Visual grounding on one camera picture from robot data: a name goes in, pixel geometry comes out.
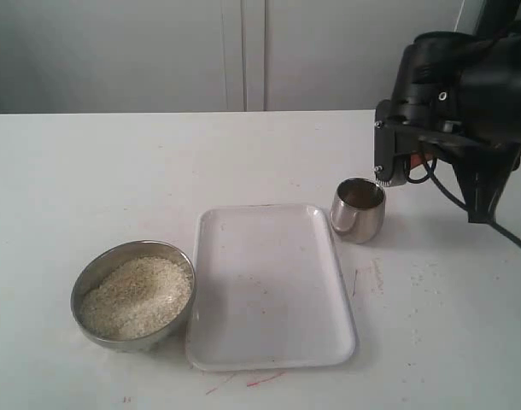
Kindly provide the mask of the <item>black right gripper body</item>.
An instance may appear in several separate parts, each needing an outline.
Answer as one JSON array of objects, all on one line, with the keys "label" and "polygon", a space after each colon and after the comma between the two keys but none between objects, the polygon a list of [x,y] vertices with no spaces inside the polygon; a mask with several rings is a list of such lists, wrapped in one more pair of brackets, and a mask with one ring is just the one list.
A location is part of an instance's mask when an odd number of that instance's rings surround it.
[{"label": "black right gripper body", "polygon": [[417,36],[401,58],[392,125],[395,157],[436,134],[447,146],[521,144],[521,32]]}]

